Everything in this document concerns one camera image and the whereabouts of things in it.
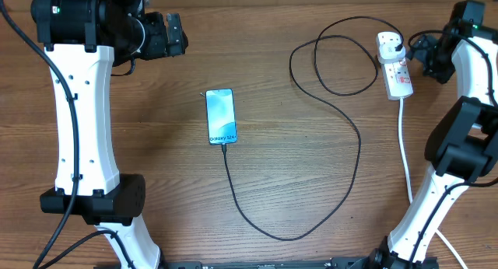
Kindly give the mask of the blue Galaxy smartphone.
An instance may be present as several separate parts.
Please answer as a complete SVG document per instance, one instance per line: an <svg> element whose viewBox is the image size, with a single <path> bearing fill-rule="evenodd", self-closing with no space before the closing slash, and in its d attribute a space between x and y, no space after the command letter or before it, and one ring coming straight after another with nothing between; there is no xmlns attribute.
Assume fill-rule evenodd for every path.
<svg viewBox="0 0 498 269"><path fill-rule="evenodd" d="M213 89L205 92L210 145L237 142L237 123L232 89Z"/></svg>

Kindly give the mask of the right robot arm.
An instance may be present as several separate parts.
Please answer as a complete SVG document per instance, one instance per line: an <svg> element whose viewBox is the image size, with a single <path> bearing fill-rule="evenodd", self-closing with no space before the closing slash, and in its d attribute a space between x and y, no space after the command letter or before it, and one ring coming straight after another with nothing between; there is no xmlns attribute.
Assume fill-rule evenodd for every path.
<svg viewBox="0 0 498 269"><path fill-rule="evenodd" d="M424 30L405 40L400 33L377 36L385 72L416 59L423 74L440 84L457 77L458 100L433 129L424 152L429 165L403 219L355 268L436 268L427 248L455 201L479 187L497 162L497 31L483 26L485 4L454 5L440 38Z"/></svg>

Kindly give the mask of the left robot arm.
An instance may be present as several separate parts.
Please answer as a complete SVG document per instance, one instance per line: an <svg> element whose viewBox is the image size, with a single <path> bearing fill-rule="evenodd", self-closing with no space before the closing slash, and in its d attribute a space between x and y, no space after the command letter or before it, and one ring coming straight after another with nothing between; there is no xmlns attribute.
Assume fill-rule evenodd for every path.
<svg viewBox="0 0 498 269"><path fill-rule="evenodd" d="M176 13L146 12L146 0L33 0L56 101L58 171L40 196L43 212L82 217L107 238L122 268L165 268L142 217L146 182L117 167L110 122L113 68L182 55Z"/></svg>

